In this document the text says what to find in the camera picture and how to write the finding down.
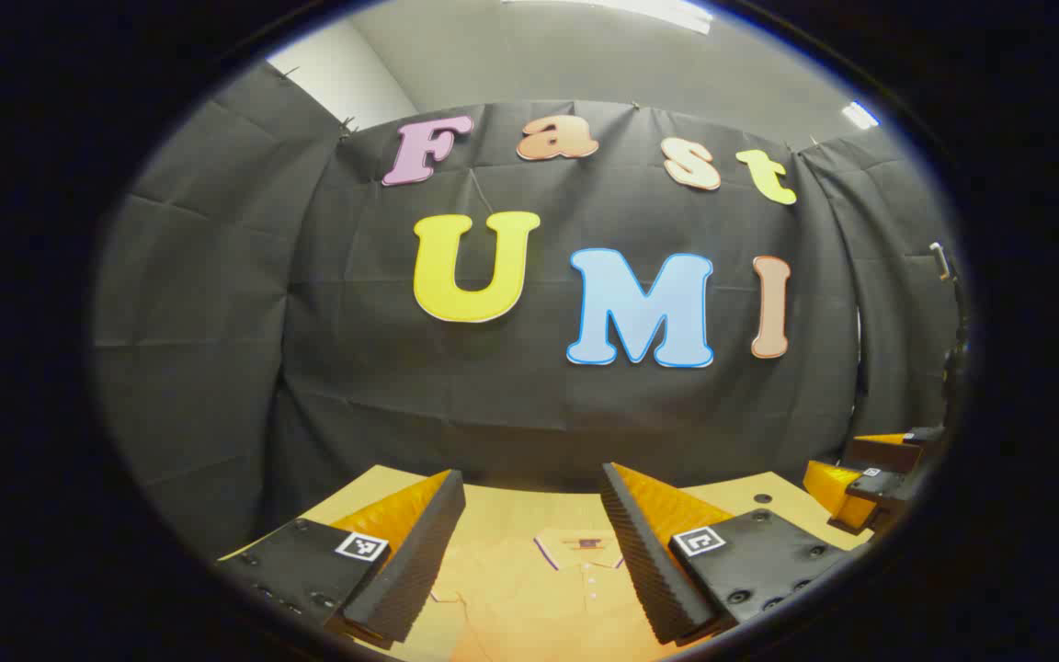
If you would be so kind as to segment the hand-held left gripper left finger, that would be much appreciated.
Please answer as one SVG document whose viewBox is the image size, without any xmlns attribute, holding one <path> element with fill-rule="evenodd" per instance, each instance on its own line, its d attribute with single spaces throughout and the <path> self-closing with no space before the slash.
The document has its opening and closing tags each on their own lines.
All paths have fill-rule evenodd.
<svg viewBox="0 0 1059 662">
<path fill-rule="evenodd" d="M 460 471 L 441 471 L 335 522 L 297 517 L 215 568 L 287 619 L 390 648 L 415 627 L 465 506 Z"/>
</svg>

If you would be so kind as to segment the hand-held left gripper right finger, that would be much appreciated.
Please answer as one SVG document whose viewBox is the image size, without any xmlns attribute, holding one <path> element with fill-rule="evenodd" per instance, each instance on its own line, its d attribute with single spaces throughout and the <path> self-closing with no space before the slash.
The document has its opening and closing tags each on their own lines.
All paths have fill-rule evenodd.
<svg viewBox="0 0 1059 662">
<path fill-rule="evenodd" d="M 600 498 L 659 644 L 760 618 L 850 558 L 772 509 L 728 514 L 617 462 L 602 465 Z"/>
</svg>

